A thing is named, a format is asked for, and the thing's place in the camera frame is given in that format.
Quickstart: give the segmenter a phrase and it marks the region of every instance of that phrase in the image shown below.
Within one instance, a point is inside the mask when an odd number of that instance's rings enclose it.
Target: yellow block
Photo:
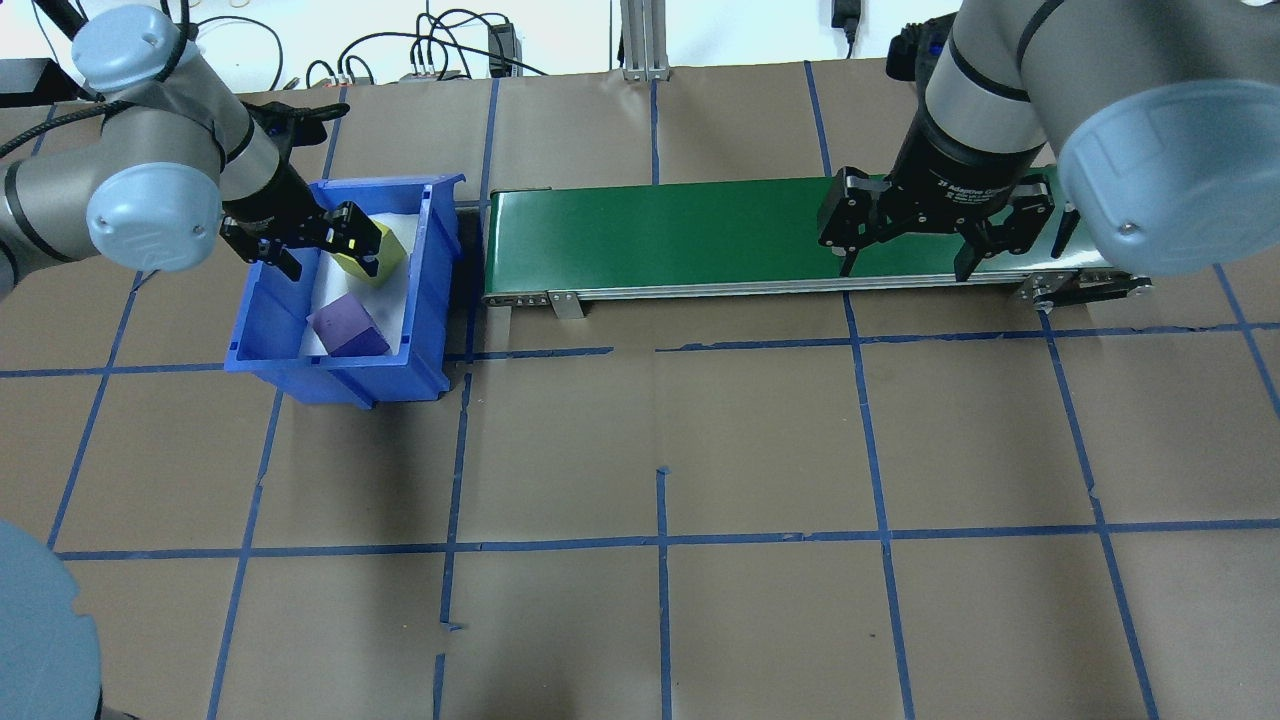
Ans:
[[[346,255],[334,255],[333,259],[338,261],[338,266],[347,270],[353,278],[365,281],[374,287],[381,287],[387,278],[392,277],[392,272],[404,260],[404,246],[401,245],[399,240],[396,237],[396,232],[392,228],[372,220],[378,229],[383,231],[383,243],[378,247],[378,274],[367,275],[365,269],[360,266],[353,259]]]

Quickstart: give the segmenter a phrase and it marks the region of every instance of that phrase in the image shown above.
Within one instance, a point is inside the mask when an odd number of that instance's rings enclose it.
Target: purple block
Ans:
[[[349,292],[307,315],[307,322],[334,357],[381,355],[390,350],[369,311]]]

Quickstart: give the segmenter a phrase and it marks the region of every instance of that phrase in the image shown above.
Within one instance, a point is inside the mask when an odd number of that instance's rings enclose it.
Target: foam block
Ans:
[[[364,357],[390,350],[369,311],[349,292],[307,315],[307,322],[334,357]]]
[[[404,260],[404,246],[401,245],[399,238],[396,237],[396,231],[384,225],[383,223],[379,223],[378,220],[372,220],[372,223],[378,225],[378,229],[383,231],[383,242],[378,247],[378,255],[376,255],[378,258],[376,275],[370,277],[365,274],[365,269],[361,268],[351,258],[347,258],[346,255],[334,255],[333,259],[351,277],[365,281],[366,283],[374,287],[381,287],[381,284],[387,282],[387,278],[392,277],[392,270],[394,270],[396,266]]]

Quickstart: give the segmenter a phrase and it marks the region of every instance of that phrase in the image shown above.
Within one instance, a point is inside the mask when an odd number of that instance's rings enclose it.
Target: robotic arm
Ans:
[[[1280,242],[1280,5],[966,0],[950,19],[914,28],[905,64],[891,51],[890,74],[920,88],[893,170],[842,169],[819,211],[845,274],[905,232],[963,236],[957,281],[1025,252],[1055,208],[1027,176],[1046,142],[1079,209],[1055,258],[1082,214],[1102,255],[1143,275]]]
[[[352,204],[325,211],[288,161],[296,136],[323,141],[320,120],[347,108],[247,108],[189,42],[155,82],[180,41],[166,15],[142,5],[76,35],[72,58],[88,83],[131,105],[108,115],[95,145],[0,164],[0,300],[36,270],[97,254],[140,270],[187,269],[219,231],[246,261],[293,279],[301,266],[289,247],[348,255],[376,273],[378,228]]]

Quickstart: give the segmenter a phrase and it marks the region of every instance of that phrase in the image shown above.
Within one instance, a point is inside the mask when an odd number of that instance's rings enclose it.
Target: power adapter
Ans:
[[[489,33],[489,53],[492,55],[509,58],[517,63],[521,60],[520,38],[516,37],[515,24],[499,23],[493,26],[493,32]],[[524,68],[512,65],[507,60],[489,58],[489,77],[522,76],[522,69]]]
[[[849,51],[852,54],[858,37],[858,23],[863,19],[863,0],[831,0],[831,27],[844,28]]]

